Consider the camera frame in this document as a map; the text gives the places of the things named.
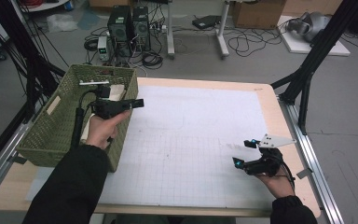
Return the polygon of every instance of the black jacket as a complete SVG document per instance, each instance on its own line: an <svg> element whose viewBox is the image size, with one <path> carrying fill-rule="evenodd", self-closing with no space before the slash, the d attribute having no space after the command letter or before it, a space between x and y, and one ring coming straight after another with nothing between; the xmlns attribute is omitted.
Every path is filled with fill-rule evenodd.
<svg viewBox="0 0 358 224"><path fill-rule="evenodd" d="M100 199L108 158L100 148L70 150L36 194L22 223L88 224ZM315 216L297 196L272 203L271 224L313 224Z"/></svg>

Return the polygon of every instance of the person's left hand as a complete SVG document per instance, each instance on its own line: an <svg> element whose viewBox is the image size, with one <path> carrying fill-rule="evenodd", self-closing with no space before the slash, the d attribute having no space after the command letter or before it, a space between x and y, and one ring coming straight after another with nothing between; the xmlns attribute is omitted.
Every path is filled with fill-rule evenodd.
<svg viewBox="0 0 358 224"><path fill-rule="evenodd" d="M101 119L98 116L92 116L89 119L89 135L86 145L91 145L105 149L108 146L107 139L117 136L117 125L130 115L130 110L124 111L111 119Z"/></svg>

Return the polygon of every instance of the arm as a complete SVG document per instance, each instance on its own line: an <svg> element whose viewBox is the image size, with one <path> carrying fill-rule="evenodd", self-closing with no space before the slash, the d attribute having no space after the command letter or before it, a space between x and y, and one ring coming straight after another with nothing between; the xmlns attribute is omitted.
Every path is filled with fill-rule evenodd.
<svg viewBox="0 0 358 224"><path fill-rule="evenodd" d="M295 195L282 167L273 177L259 175L257 178L266 185L271 194L276 198L272 203L271 224L317 223L312 211L303 205L300 199Z"/></svg>
<svg viewBox="0 0 358 224"><path fill-rule="evenodd" d="M129 111L111 119L91 118L86 145L70 150L34 197L23 223L89 223L103 190L108 158L101 148L117 135Z"/></svg>

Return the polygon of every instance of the desk leg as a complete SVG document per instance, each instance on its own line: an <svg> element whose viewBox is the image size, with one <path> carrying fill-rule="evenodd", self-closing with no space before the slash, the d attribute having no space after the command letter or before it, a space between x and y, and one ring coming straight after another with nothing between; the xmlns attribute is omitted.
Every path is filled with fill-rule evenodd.
<svg viewBox="0 0 358 224"><path fill-rule="evenodd" d="M173 44L171 4L172 4L172 0L168 1L167 48L168 48L168 56L171 57L171 58L174 58L174 56L175 56L175 46Z"/></svg>
<svg viewBox="0 0 358 224"><path fill-rule="evenodd" d="M216 30L217 40L219 41L220 49L222 50L222 57L229 55L223 32L225 31L226 19L229 9L229 1L225 1L222 13L222 22L220 22L220 29Z"/></svg>

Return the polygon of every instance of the computer tower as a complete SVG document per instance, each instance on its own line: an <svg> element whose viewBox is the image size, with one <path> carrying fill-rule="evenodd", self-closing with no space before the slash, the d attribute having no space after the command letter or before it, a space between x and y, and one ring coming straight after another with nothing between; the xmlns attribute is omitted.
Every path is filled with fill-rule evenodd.
<svg viewBox="0 0 358 224"><path fill-rule="evenodd" d="M135 38L130 6L113 6L107 23L116 56L130 57Z"/></svg>
<svg viewBox="0 0 358 224"><path fill-rule="evenodd" d="M136 50L150 51L149 12L147 7L136 7L132 12L132 22L136 36Z"/></svg>

